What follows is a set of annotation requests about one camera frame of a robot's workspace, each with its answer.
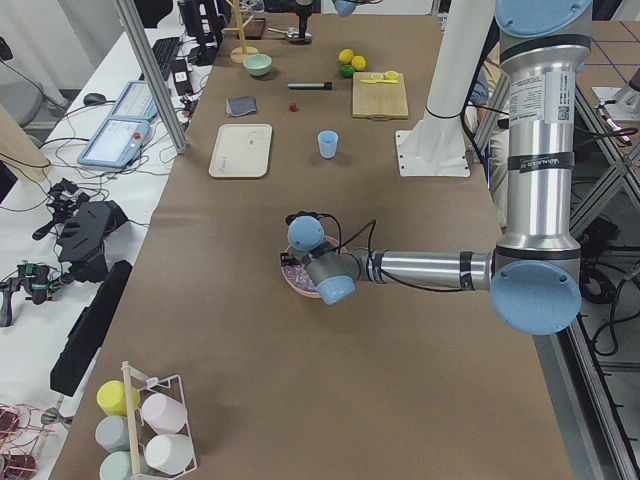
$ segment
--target yellow cup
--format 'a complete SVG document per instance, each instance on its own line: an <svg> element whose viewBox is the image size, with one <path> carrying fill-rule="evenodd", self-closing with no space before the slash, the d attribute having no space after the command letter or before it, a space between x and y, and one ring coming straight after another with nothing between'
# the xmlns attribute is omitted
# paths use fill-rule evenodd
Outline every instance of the yellow cup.
<svg viewBox="0 0 640 480"><path fill-rule="evenodd" d="M133 408L138 408L140 406L140 392L132 388L131 394L133 397ZM124 382L111 380L105 383L98 390L96 400L106 415L127 416L127 404L124 398Z"/></svg>

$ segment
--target lemon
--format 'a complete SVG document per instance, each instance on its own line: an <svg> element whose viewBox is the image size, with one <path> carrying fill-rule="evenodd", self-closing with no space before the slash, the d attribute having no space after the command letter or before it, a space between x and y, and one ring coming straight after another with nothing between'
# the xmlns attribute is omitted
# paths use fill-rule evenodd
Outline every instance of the lemon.
<svg viewBox="0 0 640 480"><path fill-rule="evenodd" d="M353 77L353 72L355 72L355 69L351 65L342 65L340 67L340 75L344 78Z"/></svg>
<svg viewBox="0 0 640 480"><path fill-rule="evenodd" d="M353 55L353 50L351 50L350 48L345 48L338 54L338 60L343 65L349 65L351 63L351 60L353 59Z"/></svg>
<svg viewBox="0 0 640 480"><path fill-rule="evenodd" d="M362 72L365 68L367 68L367 60L362 55L356 55L351 60L351 65L356 69L357 72Z"/></svg>

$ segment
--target cutting board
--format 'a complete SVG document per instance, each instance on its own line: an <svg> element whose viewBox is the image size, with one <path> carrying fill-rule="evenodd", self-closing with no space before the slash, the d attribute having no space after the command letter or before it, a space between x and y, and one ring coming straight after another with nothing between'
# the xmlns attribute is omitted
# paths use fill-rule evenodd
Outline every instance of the cutting board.
<svg viewBox="0 0 640 480"><path fill-rule="evenodd" d="M351 115L354 118L409 118L402 73L398 74L398 83L369 84L361 82L361 78L371 78L371 72L356 72L353 75Z"/></svg>

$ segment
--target blue and white device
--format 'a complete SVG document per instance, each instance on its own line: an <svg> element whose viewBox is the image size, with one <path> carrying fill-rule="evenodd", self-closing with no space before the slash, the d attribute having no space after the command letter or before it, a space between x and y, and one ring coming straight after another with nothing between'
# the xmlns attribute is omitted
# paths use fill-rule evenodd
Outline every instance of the blue and white device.
<svg viewBox="0 0 640 480"><path fill-rule="evenodd" d="M153 101L147 82L136 80L127 83L109 116L142 118L151 121L157 114L158 107Z"/></svg>
<svg viewBox="0 0 640 480"><path fill-rule="evenodd" d="M148 120L109 116L80 154L78 163L122 169L140 153L148 134Z"/></svg>

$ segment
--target blue joint cap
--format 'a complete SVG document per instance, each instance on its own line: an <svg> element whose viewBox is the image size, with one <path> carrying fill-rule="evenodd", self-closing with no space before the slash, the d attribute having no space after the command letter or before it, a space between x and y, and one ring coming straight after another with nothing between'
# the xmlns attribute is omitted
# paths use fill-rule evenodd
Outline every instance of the blue joint cap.
<svg viewBox="0 0 640 480"><path fill-rule="evenodd" d="M308 252L324 241L324 228L318 219L304 215L291 222L287 240L296 250Z"/></svg>
<svg viewBox="0 0 640 480"><path fill-rule="evenodd" d="M552 35L591 8L592 0L496 0L500 30L516 38Z"/></svg>
<svg viewBox="0 0 640 480"><path fill-rule="evenodd" d="M333 0L333 6L341 17L351 15L356 9L355 2L347 2L345 0Z"/></svg>
<svg viewBox="0 0 640 480"><path fill-rule="evenodd" d="M498 316L516 330L551 335L578 315L578 283L562 268L539 260L504 266L491 282L491 302Z"/></svg>
<svg viewBox="0 0 640 480"><path fill-rule="evenodd" d="M327 278L318 285L316 290L327 305L333 305L356 291L353 279L347 275L338 275Z"/></svg>

